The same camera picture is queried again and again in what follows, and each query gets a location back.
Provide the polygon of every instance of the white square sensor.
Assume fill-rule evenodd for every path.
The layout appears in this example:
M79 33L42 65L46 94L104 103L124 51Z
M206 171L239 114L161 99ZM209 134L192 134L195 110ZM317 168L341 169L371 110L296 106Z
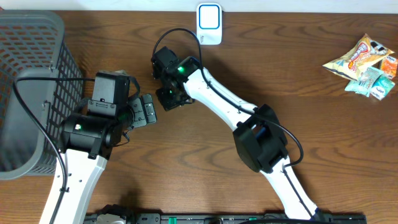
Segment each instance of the white square sensor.
M223 36L221 6L202 3L197 7L197 37L202 45L217 45Z

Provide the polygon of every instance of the plastic basket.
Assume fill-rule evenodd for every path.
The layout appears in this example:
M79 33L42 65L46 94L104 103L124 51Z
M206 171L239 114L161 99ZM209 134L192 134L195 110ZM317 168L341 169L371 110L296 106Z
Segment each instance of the plastic basket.
M12 92L15 77L81 77L63 41L61 18L47 11L0 12L0 179L50 175L56 157ZM23 81L28 107L59 139L59 125L80 101L83 82Z

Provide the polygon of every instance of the black bracket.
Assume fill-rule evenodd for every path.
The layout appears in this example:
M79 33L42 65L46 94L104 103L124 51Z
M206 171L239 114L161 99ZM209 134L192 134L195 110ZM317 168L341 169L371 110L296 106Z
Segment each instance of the black bracket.
M151 94L148 93L130 101L129 106L134 112L134 121L127 130L130 131L133 128L140 128L157 121L154 101L152 100Z
M279 124L274 110L268 105L263 105L255 112ZM263 170L272 173L272 167L287 157L287 139L283 130L255 116L251 116L244 123L238 123L233 136L239 157L254 172Z
M164 110L168 111L194 102L185 91L183 84L199 69L197 59L187 57L185 60L180 60L173 51L162 47L151 61L154 69L152 75L155 79L160 79L163 85L156 90L156 95Z
M129 96L130 83L136 86L136 93ZM60 125L60 148L63 153L67 149L88 152L90 159L97 155L109 159L112 148L121 141L123 131L134 126L137 113L129 104L138 100L139 85L134 77L124 71L96 74L92 99L83 99L75 108L74 113L62 121ZM80 114L87 105L87 115ZM156 122L153 104L150 110L151 122Z

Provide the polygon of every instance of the colorful packaging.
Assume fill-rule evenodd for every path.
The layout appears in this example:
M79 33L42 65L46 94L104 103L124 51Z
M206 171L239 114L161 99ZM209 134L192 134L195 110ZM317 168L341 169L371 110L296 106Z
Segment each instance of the colorful packaging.
M351 80L344 89L345 91L354 91L357 94L369 97L373 83L383 74L382 70L369 67L359 78L359 81Z
M324 64L323 67L343 78L358 81L368 67L392 53L394 53L392 50L365 34L347 54Z
M397 74L397 67L398 67L398 60L391 56L387 56L380 63L380 70L384 72L384 75L389 78L393 79Z
M387 96L387 94L390 92L392 87L394 87L394 85L395 83L382 75L379 79L376 80L376 82L372 86L371 94L377 99L382 100L384 97Z

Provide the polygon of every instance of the wooden table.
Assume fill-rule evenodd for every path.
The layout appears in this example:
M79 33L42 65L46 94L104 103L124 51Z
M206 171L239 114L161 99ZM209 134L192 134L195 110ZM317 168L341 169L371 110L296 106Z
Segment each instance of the wooden table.
M57 12L66 42L87 77L126 70L142 93L152 48L167 30L195 30L193 12ZM368 223L398 222L397 90L379 101L344 91L348 80L322 68L363 36L398 50L398 16L364 14L224 13L223 41L203 47L203 63L241 98L273 107L301 141L295 173L323 210L364 213ZM197 55L192 38L170 34L161 44L181 58ZM92 83L86 86L90 96ZM263 213L283 210L267 180L236 153L231 130L201 103L165 112L113 150L88 211L120 204L164 213ZM290 141L292 159L298 150ZM37 223L52 177L0 182L0 223Z

